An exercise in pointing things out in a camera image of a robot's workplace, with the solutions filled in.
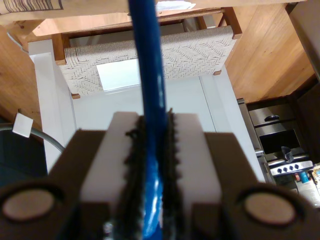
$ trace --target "woven fabric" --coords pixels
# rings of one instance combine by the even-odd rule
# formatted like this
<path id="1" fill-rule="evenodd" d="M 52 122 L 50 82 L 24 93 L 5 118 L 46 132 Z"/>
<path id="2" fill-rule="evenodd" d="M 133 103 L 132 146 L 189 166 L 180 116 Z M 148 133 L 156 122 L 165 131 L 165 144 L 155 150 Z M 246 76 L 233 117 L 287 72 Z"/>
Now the woven fabric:
<path id="1" fill-rule="evenodd" d="M 230 26 L 161 37 L 166 80 L 210 75 L 220 71 L 235 40 Z M 66 48 L 61 71 L 74 94 L 103 92 L 97 65 L 137 58 L 135 42 L 121 41 Z"/>

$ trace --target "blue rope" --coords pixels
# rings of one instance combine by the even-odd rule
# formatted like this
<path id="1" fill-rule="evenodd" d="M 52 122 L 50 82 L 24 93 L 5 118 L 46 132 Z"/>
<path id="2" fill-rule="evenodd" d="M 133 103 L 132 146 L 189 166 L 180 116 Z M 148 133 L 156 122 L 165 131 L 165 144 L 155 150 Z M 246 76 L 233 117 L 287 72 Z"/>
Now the blue rope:
<path id="1" fill-rule="evenodd" d="M 163 183 L 157 158 L 163 153 L 167 128 L 166 93 L 163 73 L 160 29 L 154 0 L 128 0 L 138 53 L 146 124 L 146 182 L 143 237 L 157 229 Z"/>

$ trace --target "paper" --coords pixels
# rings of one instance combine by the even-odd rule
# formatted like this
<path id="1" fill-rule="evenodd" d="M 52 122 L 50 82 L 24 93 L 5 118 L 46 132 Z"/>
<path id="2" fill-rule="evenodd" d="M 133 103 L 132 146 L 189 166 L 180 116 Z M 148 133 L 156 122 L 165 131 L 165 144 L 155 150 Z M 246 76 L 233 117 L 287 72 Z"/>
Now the paper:
<path id="1" fill-rule="evenodd" d="M 188 1 L 158 1 L 155 5 L 157 12 L 166 10 L 192 9 L 196 4 Z"/>
<path id="2" fill-rule="evenodd" d="M 97 65 L 104 91 L 114 91 L 140 84 L 138 59 L 109 62 Z"/>

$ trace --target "stainless steel oven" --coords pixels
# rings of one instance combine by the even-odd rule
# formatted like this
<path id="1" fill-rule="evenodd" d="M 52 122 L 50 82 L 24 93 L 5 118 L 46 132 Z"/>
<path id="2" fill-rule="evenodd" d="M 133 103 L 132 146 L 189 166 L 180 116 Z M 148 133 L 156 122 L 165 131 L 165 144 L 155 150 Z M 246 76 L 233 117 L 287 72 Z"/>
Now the stainless steel oven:
<path id="1" fill-rule="evenodd" d="M 305 154 L 301 147 L 302 136 L 294 120 L 257 127 L 255 132 L 268 162 L 284 158 L 282 146 L 290 148 L 293 156 Z"/>
<path id="2" fill-rule="evenodd" d="M 266 182 L 277 184 L 279 180 L 290 179 L 290 175 L 313 167 L 288 104 L 248 111 L 243 98 L 238 99 L 238 103 Z M 290 149 L 292 162 L 287 162 L 282 146 Z"/>

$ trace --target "wooden floor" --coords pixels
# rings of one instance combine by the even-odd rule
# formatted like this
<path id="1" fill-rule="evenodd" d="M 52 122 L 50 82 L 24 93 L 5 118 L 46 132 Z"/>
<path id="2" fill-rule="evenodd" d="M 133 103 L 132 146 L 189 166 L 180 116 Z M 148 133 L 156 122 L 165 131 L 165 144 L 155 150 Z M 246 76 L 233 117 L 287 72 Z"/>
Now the wooden floor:
<path id="1" fill-rule="evenodd" d="M 0 116 L 13 122 L 18 109 L 41 129 L 34 63 L 0 26 Z"/>
<path id="2" fill-rule="evenodd" d="M 314 74 L 284 4 L 234 11 L 243 35 L 225 65 L 237 98 L 250 103 L 286 96 Z"/>
<path id="3" fill-rule="evenodd" d="M 234 10 L 243 35 L 226 68 L 237 98 L 256 102 L 285 96 L 314 73 L 283 4 Z M 13 121 L 21 109 L 40 129 L 34 64 L 2 27 L 0 53 L 0 116 Z"/>

